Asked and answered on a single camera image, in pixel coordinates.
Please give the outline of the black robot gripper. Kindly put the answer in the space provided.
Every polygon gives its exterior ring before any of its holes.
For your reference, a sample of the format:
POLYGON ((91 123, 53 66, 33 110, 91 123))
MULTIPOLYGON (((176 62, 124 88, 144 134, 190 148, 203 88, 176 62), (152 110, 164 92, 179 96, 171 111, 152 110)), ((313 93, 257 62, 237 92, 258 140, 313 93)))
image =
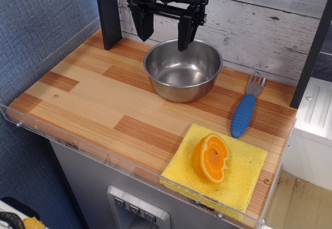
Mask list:
POLYGON ((178 19, 178 50, 185 51, 206 20, 209 0, 128 0, 138 37, 142 41, 154 33, 154 14, 178 19))

